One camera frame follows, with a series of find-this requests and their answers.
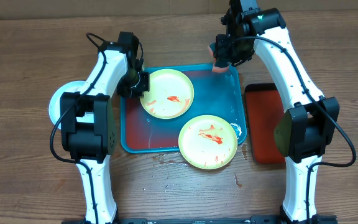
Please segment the red and black sponge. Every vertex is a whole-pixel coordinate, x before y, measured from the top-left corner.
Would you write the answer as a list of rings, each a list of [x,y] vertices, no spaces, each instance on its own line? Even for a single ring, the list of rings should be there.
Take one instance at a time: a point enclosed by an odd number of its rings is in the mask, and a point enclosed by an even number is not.
[[[230,66],[230,63],[229,62],[226,62],[226,61],[223,61],[221,59],[217,59],[215,56],[214,56],[214,51],[215,51],[215,48],[216,48],[216,44],[215,43],[212,43],[208,46],[208,50],[209,50],[209,54],[212,56],[213,58],[213,67],[212,67],[212,72],[214,73],[224,73],[226,71],[229,70],[229,66]]]

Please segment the light blue plate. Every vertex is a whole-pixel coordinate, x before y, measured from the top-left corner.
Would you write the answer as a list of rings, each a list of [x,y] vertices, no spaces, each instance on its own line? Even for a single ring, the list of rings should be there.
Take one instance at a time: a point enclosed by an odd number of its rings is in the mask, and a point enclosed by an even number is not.
[[[84,80],[77,80],[64,84],[53,94],[48,107],[48,114],[53,125],[56,124],[57,120],[60,117],[60,98],[63,93],[75,93],[78,91],[80,93],[83,93],[86,90],[86,87],[89,87],[89,85],[90,82],[86,82]]]

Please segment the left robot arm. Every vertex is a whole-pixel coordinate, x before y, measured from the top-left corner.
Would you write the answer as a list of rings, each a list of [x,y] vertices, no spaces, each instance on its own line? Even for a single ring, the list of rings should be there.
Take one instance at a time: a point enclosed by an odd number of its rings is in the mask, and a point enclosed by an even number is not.
[[[117,223],[109,171],[116,143],[111,98],[143,97],[150,78],[143,69],[142,44],[133,33],[120,32],[117,41],[102,40],[96,48],[98,60],[87,80],[66,84],[50,102],[50,113],[58,115],[50,150],[80,172],[86,202],[82,222]]]

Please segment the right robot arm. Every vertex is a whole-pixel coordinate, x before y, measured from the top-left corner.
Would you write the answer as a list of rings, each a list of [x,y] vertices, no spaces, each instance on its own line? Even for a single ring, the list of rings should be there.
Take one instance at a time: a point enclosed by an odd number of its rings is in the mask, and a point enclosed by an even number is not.
[[[262,10],[256,1],[230,0],[221,24],[225,34],[218,34],[209,46],[213,71],[225,72],[258,55],[282,101],[284,115],[273,131],[286,165],[280,221],[336,223],[336,217],[317,214],[314,195],[319,163],[339,114],[337,99],[326,98],[308,76],[278,9]]]

